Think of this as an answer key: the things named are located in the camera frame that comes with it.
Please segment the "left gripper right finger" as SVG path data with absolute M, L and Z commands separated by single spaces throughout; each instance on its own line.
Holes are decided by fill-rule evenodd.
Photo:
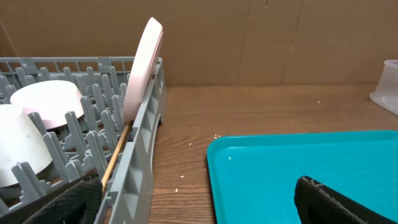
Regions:
M 298 179 L 294 204 L 302 224 L 397 224 L 309 176 Z

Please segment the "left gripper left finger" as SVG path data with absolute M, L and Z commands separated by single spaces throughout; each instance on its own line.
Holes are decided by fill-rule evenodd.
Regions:
M 92 224 L 102 202 L 98 176 L 83 176 L 1 217 L 1 224 Z

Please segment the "wooden chopstick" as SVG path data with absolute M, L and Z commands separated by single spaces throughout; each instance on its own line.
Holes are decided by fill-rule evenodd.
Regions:
M 101 179 L 101 183 L 103 186 L 102 193 L 105 193 L 105 191 L 106 191 L 106 186 L 107 186 L 108 180 L 109 180 L 111 173 L 116 165 L 118 156 L 119 156 L 120 152 L 124 149 L 125 143 L 129 138 L 129 133 L 131 132 L 131 127 L 132 127 L 132 121 L 128 121 L 123 129 L 121 137 L 116 145 L 116 148 L 115 148 L 113 155 L 109 161 L 109 164 L 106 168 L 103 178 Z

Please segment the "white cup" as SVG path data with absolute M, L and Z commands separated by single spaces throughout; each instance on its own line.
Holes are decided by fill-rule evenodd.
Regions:
M 52 158 L 29 116 L 16 105 L 1 105 L 1 187 L 17 183 L 12 167 L 18 162 L 28 162 L 38 174 Z

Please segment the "small white bowl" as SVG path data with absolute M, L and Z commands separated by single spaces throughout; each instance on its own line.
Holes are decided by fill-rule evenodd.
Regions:
M 74 112 L 77 118 L 84 115 L 78 87 L 64 80 L 50 80 L 27 85 L 12 94 L 10 103 L 21 107 L 25 113 L 37 112 L 46 129 L 66 125 L 65 114 Z

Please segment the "large white plate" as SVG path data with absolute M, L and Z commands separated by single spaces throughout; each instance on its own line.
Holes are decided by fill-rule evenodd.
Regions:
M 162 24 L 151 17 L 142 33 L 127 83 L 123 107 L 125 121 L 135 120 L 155 69 L 163 36 Z

